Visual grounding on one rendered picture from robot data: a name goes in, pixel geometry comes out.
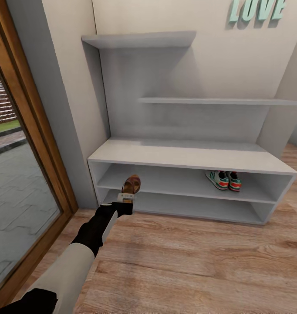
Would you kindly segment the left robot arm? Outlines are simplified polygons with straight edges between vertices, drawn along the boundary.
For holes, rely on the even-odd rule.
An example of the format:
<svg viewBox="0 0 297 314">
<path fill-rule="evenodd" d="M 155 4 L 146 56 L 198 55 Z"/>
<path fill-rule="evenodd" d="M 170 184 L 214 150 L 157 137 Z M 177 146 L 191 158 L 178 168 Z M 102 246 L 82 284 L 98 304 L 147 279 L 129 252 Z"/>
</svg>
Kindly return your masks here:
<svg viewBox="0 0 297 314">
<path fill-rule="evenodd" d="M 119 193 L 117 202 L 101 204 L 54 264 L 23 294 L 19 301 L 0 308 L 0 314 L 72 314 L 84 282 L 117 218 L 132 215 L 137 196 Z"/>
</svg>

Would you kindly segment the sandal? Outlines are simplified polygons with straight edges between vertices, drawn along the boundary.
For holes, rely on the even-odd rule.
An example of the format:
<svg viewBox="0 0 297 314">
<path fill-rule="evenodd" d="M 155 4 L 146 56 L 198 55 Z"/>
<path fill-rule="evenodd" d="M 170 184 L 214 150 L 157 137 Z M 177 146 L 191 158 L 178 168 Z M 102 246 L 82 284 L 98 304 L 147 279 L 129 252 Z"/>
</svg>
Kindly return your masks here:
<svg viewBox="0 0 297 314">
<path fill-rule="evenodd" d="M 138 175 L 129 177 L 121 190 L 121 193 L 135 195 L 140 189 L 141 181 Z M 125 203 L 133 204 L 133 200 L 125 200 Z"/>
</svg>

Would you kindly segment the gym shoe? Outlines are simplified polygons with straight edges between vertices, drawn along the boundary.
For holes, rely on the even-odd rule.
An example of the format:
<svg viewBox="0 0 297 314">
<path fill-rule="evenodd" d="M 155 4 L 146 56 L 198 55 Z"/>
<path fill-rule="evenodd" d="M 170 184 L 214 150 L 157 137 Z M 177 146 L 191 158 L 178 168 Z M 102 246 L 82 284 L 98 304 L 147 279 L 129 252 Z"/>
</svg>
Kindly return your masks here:
<svg viewBox="0 0 297 314">
<path fill-rule="evenodd" d="M 225 172 L 226 171 L 206 170 L 206 176 L 218 189 L 227 190 L 229 178 Z"/>
<path fill-rule="evenodd" d="M 228 188 L 232 191 L 240 191 L 241 179 L 236 171 L 226 171 L 227 177 L 229 178 Z"/>
</svg>

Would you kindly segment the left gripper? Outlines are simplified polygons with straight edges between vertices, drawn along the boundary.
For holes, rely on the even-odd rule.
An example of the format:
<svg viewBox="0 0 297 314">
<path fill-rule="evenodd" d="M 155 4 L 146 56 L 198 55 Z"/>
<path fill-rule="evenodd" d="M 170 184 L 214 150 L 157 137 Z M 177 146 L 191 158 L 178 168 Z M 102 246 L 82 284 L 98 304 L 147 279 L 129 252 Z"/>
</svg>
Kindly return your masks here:
<svg viewBox="0 0 297 314">
<path fill-rule="evenodd" d="M 118 203 L 118 202 L 112 202 L 112 204 L 119 205 L 121 207 L 121 215 L 132 215 L 133 211 L 133 204 L 129 203 Z"/>
</svg>

